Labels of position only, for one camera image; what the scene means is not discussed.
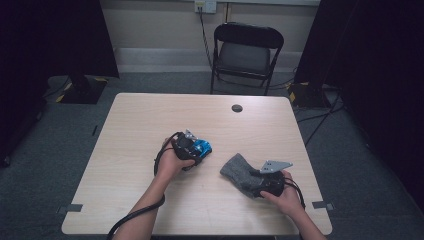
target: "gray carpet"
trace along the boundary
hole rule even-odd
[[[290,78],[290,73],[276,73],[272,85]],[[51,78],[49,91],[65,80]],[[11,155],[11,166],[0,169],[0,239],[104,239],[64,235],[64,215],[56,211],[72,201],[114,97],[120,92],[208,94],[209,80],[206,72],[122,73],[121,79],[109,81],[96,105],[58,104],[54,100],[59,93],[49,96],[43,117]],[[287,96],[279,87],[269,95]],[[263,93],[225,83],[217,88]],[[336,93],[328,96],[334,101]],[[294,109],[298,120],[325,112]],[[321,119],[299,123],[305,141]],[[362,130],[345,110],[324,121],[307,151],[324,200],[335,206],[329,212],[333,225],[329,239],[424,239],[422,213],[391,170],[367,148]]]

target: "wall outlet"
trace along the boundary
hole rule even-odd
[[[194,1],[194,12],[200,12],[199,9],[202,9],[202,12],[206,12],[205,1]]]
[[[194,12],[216,13],[216,1],[194,1]]]

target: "folding chair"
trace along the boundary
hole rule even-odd
[[[220,74],[262,80],[260,87],[266,81],[264,95],[268,94],[284,44],[281,33],[270,27],[228,22],[215,29],[214,44],[210,94],[214,91],[215,75],[219,79]],[[272,49],[275,53],[271,60]]]

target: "wooden table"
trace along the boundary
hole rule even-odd
[[[243,111],[236,113],[232,106]],[[324,234],[332,231],[288,99],[283,97],[121,93],[111,107],[72,204],[65,234],[107,234],[153,178],[153,159],[166,137],[190,129],[213,152],[182,172],[166,191],[153,234],[288,235],[292,221],[265,199],[250,199],[220,175],[240,153],[256,169],[265,160],[292,162],[306,211]]]

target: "person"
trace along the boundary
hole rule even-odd
[[[285,170],[282,170],[282,172],[284,177],[293,180],[289,172]],[[279,197],[265,191],[261,191],[261,195],[276,205],[280,212],[286,214],[293,220],[304,240],[327,239],[300,204],[299,196],[293,187],[288,185],[284,186],[284,191]]]
[[[180,160],[175,152],[172,151],[171,143],[169,143],[165,149],[169,150],[163,153],[159,161],[156,176],[153,178],[146,192],[131,209],[130,213],[159,202],[166,188],[181,172],[181,169],[192,166],[195,163],[194,160]],[[286,177],[291,178],[289,172],[283,171],[283,173]],[[262,191],[261,195],[275,204],[283,214],[288,215],[293,220],[304,240],[326,239],[301,206],[299,197],[294,188],[286,186],[279,197],[265,191]],[[113,240],[150,239],[157,213],[158,208],[125,222],[118,228]]]

